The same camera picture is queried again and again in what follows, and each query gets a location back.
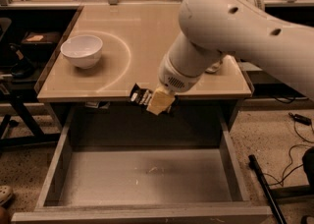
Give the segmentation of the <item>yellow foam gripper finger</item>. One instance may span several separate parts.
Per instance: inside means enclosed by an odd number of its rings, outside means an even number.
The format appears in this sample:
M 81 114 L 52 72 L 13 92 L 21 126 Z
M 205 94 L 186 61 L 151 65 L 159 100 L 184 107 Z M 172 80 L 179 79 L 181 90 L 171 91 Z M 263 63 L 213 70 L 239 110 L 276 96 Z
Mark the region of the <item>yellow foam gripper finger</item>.
M 154 115 L 159 115 L 166 111 L 174 101 L 175 94 L 169 89 L 159 86 L 154 90 L 146 110 Z

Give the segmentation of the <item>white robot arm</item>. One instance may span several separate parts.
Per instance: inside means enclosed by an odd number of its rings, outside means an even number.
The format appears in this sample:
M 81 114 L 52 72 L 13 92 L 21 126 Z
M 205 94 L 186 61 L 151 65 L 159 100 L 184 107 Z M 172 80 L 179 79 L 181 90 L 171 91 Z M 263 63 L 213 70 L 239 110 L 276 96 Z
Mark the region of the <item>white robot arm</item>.
M 262 0 L 183 0 L 180 33 L 160 67 L 147 110 L 166 111 L 227 55 L 251 62 L 314 99 L 314 28 L 264 12 Z

